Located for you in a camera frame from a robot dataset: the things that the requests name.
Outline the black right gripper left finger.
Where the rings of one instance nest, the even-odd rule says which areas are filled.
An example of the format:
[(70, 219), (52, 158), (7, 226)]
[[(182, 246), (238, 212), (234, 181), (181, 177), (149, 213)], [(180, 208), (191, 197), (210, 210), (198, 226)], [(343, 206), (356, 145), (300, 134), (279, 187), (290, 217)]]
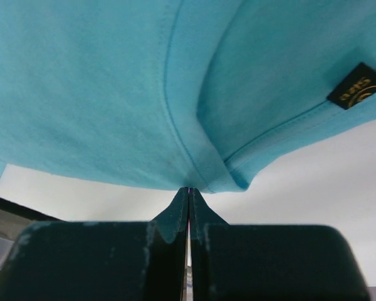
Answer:
[(182, 300), (188, 190), (150, 221), (39, 222), (0, 271), (0, 300)]

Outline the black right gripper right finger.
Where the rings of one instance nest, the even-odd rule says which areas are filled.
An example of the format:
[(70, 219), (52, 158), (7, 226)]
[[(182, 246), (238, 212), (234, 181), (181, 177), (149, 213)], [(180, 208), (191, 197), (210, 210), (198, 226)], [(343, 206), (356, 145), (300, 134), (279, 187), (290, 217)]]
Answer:
[(229, 224), (189, 191), (194, 300), (370, 300), (350, 245), (330, 226)]

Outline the teal t-shirt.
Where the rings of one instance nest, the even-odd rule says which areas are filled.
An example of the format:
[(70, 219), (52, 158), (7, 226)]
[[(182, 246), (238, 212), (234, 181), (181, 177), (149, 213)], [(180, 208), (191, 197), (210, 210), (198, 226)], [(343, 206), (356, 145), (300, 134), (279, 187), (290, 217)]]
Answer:
[(0, 1), (0, 178), (241, 192), (373, 120), (376, 1)]

